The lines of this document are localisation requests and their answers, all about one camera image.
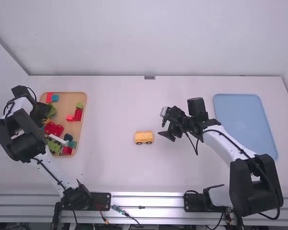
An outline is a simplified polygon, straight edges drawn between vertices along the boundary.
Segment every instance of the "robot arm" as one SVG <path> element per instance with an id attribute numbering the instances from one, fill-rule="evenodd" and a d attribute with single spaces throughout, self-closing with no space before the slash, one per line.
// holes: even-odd
<path id="1" fill-rule="evenodd" d="M 279 213 L 283 196 L 274 160 L 268 154 L 257 155 L 247 149 L 231 137 L 220 122 L 208 119 L 202 98 L 189 99 L 188 109 L 191 116 L 186 116 L 176 106 L 164 107 L 160 113 L 162 127 L 167 121 L 170 124 L 167 131 L 158 134 L 175 141 L 175 137 L 190 133 L 210 146 L 230 167 L 229 187 L 217 185 L 203 190 L 205 209 L 233 207 L 242 217 L 273 208 L 277 208 Z M 252 181 L 251 175 L 259 177 L 259 180 Z"/>
<path id="2" fill-rule="evenodd" d="M 89 208 L 90 192 L 77 179 L 70 178 L 52 160 L 42 121 L 51 109 L 49 105 L 36 102 L 27 87 L 12 89 L 14 99 L 7 102 L 0 119 L 0 144 L 14 161 L 36 167 L 57 188 L 61 202 L 71 210 Z"/>

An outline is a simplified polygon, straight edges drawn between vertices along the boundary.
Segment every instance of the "black cable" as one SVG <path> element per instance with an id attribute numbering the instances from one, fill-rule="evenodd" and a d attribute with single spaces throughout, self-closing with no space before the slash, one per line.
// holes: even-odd
<path id="1" fill-rule="evenodd" d="M 31 92 L 34 94 L 34 99 L 35 99 L 35 101 L 37 101 L 35 92 L 34 92 L 30 87 L 27 87 L 27 89 L 31 90 Z"/>
<path id="2" fill-rule="evenodd" d="M 193 147 L 193 149 L 194 149 L 194 151 L 195 151 L 195 154 L 198 156 L 198 152 L 197 152 L 197 150 L 195 149 L 195 147 L 194 147 L 194 145 L 193 145 L 193 142 L 191 141 L 191 139 L 190 139 L 190 137 L 189 137 L 188 133 L 187 133 L 187 132 L 184 132 L 184 133 L 186 134 L 187 138 L 188 138 L 188 139 L 189 139 L 189 141 L 191 142 L 191 144 L 192 144 L 192 147 Z"/>
<path id="3" fill-rule="evenodd" d="M 35 160 L 35 161 L 37 161 L 37 164 L 40 164 L 40 165 L 49 173 L 49 175 L 58 183 L 58 185 L 60 185 L 60 186 L 64 189 L 64 191 L 66 191 L 65 186 L 62 184 L 62 181 L 59 181 L 59 180 L 52 174 L 52 172 L 50 172 L 49 169 L 42 163 L 41 160 L 39 160 L 39 159 L 37 159 L 37 158 L 35 158 L 35 157 L 33 157 L 32 159 Z"/>
<path id="4" fill-rule="evenodd" d="M 251 160 L 250 156 L 243 150 L 241 149 L 235 142 L 233 142 L 229 137 L 227 137 L 224 133 L 222 133 L 221 131 L 219 130 L 215 130 L 215 129 L 209 129 L 209 130 L 205 130 L 202 134 L 206 133 L 206 132 L 217 132 L 218 134 L 222 135 L 223 137 L 225 137 L 231 144 L 233 144 L 239 151 L 241 154 L 243 154 L 244 156 L 246 156 L 248 159 Z M 269 181 L 269 179 L 267 178 L 266 174 L 263 172 L 263 170 L 259 167 L 259 165 L 254 161 L 252 160 L 252 163 L 253 165 L 257 168 L 257 170 L 260 172 L 261 176 L 264 178 L 264 180 L 268 183 L 268 186 L 269 186 L 269 189 L 272 190 L 276 196 L 276 199 L 277 199 L 277 202 L 278 202 L 278 206 L 277 206 L 277 213 L 276 213 L 276 216 L 275 217 L 270 217 L 270 216 L 267 216 L 266 214 L 263 214 L 261 212 L 259 212 L 258 214 L 263 216 L 263 217 L 266 217 L 270 220 L 276 220 L 279 218 L 279 215 L 280 215 L 280 203 L 279 203 L 279 198 L 278 198 L 278 195 L 275 191 L 275 189 L 273 188 L 271 182 Z"/>
<path id="5" fill-rule="evenodd" d="M 209 230 L 215 230 L 217 227 L 219 227 L 219 225 L 220 225 L 220 223 L 221 223 L 221 220 L 222 220 L 222 218 L 223 218 L 223 214 L 224 214 L 224 213 L 222 213 L 222 215 L 221 215 L 221 217 L 220 217 L 220 219 L 219 219 L 219 222 L 217 223 L 217 225 L 216 225 L 213 229 L 209 228 L 207 225 L 206 225 L 206 227 L 207 227 Z"/>
<path id="6" fill-rule="evenodd" d="M 135 225 L 133 225 L 132 224 L 132 226 L 134 226 L 135 228 L 137 228 L 137 229 L 142 229 L 142 228 L 144 228 L 144 226 L 142 226 L 135 218 L 133 218 L 133 217 L 130 217 L 131 219 L 133 219 L 137 224 L 138 224 L 138 226 L 135 226 Z"/>
<path id="7" fill-rule="evenodd" d="M 144 226 L 142 226 L 135 218 L 131 217 L 127 212 L 124 214 L 124 216 L 130 217 L 131 219 L 133 219 L 133 220 L 134 220 L 135 222 L 137 222 L 137 224 L 138 224 L 138 226 L 135 226 L 135 225 L 131 224 L 128 230 L 130 230 L 131 226 L 134 226 L 134 227 L 137 228 L 137 229 L 142 229 L 142 228 L 144 228 Z"/>
<path id="8" fill-rule="evenodd" d="M 49 175 L 58 183 L 58 185 L 60 185 L 60 186 L 64 189 L 64 191 L 66 191 L 65 186 L 62 184 L 62 181 L 59 181 L 59 180 L 52 174 L 52 172 L 50 172 L 49 169 L 42 163 L 41 160 L 39 160 L 39 159 L 37 159 L 37 158 L 35 158 L 35 157 L 33 157 L 32 159 L 35 160 L 35 161 L 37 161 L 37 164 L 40 164 L 40 165 L 49 173 Z M 74 210 L 72 210 L 72 213 L 73 213 L 73 216 L 74 216 L 74 218 L 75 218 L 76 225 L 77 225 L 77 224 L 78 224 L 78 220 L 77 220 L 76 213 L 75 213 Z"/>

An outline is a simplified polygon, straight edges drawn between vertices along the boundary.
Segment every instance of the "yellow toy car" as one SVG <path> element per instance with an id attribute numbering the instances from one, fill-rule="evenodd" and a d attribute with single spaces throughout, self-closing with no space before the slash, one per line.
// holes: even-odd
<path id="1" fill-rule="evenodd" d="M 154 134 L 152 131 L 136 132 L 134 134 L 134 142 L 137 145 L 142 145 L 143 143 L 151 144 L 154 142 Z"/>

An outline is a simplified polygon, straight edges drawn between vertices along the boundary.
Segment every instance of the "red toy block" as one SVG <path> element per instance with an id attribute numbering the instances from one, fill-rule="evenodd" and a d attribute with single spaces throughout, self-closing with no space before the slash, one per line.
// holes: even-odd
<path id="1" fill-rule="evenodd" d="M 66 116 L 66 120 L 69 122 L 73 122 L 73 116 L 72 115 Z"/>
<path id="2" fill-rule="evenodd" d="M 64 131 L 64 127 L 61 125 L 56 125 L 53 122 L 49 122 L 46 124 L 44 128 L 44 132 L 47 134 L 53 134 L 57 137 L 61 136 L 62 132 Z"/>
<path id="3" fill-rule="evenodd" d="M 46 98 L 46 103 L 51 103 L 52 102 L 52 92 L 47 93 L 47 98 Z"/>
<path id="4" fill-rule="evenodd" d="M 63 153 L 63 155 L 71 155 L 72 154 L 72 148 L 64 146 L 62 153 Z"/>
<path id="5" fill-rule="evenodd" d="M 76 109 L 75 116 L 73 116 L 73 120 L 74 121 L 81 121 L 82 112 L 83 112 L 82 109 Z"/>

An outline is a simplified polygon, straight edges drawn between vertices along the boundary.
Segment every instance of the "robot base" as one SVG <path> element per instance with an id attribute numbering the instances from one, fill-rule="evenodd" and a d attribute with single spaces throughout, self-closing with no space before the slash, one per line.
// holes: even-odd
<path id="1" fill-rule="evenodd" d="M 91 193 L 92 204 L 86 211 L 109 211 L 111 208 L 111 193 Z M 62 210 L 70 210 L 69 207 L 62 207 Z"/>
<path id="2" fill-rule="evenodd" d="M 183 196 L 185 212 L 224 212 L 224 207 L 207 207 L 203 194 L 187 193 Z"/>

